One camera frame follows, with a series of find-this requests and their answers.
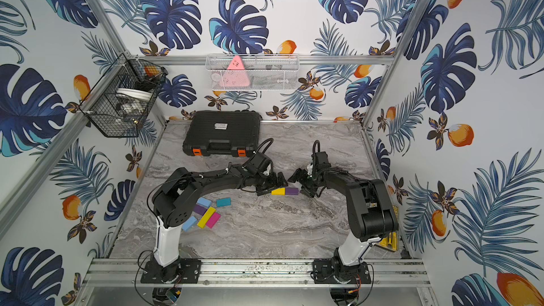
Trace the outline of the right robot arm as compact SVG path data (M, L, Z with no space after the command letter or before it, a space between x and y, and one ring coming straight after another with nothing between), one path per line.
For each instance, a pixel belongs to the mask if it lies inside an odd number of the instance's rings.
M335 190L346 199L350 233L336 254L342 266L360 264L370 247L399 230L388 190L380 179L358 178L347 170L330 167L311 172L297 169L288 182L300 184L310 198L317 198L324 190Z

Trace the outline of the short yellow block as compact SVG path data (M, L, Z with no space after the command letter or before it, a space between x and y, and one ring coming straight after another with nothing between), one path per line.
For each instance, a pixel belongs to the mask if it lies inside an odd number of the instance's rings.
M286 189L285 188L277 188L277 189L274 189L272 192L271 192L271 195L272 196L276 196L276 195L286 195Z

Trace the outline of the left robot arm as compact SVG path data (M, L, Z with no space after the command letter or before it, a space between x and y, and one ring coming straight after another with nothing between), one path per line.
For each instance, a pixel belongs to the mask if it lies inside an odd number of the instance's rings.
M265 195L287 185L284 175L276 174L271 164L263 170L242 164L207 172L177 169L152 197L152 212L157 218L154 260L159 266L167 267L179 259L182 225L191 217L200 198L229 189L249 191L252 186L255 194Z

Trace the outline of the purple short block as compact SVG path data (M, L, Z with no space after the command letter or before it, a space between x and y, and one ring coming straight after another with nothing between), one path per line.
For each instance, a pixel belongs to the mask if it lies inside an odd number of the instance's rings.
M299 189L298 188L294 188L294 187L286 187L285 188L285 195L286 196L293 196L293 195L298 195L299 194Z

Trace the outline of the long yellow block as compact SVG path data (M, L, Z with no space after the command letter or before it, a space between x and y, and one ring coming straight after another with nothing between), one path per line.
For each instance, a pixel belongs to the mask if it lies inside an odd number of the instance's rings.
M207 223L210 221L210 219L212 218L212 216L215 215L215 208L214 207L209 207L207 209L207 211L205 212L205 214L201 217L201 219L198 221L198 224L197 226L199 228L204 228Z

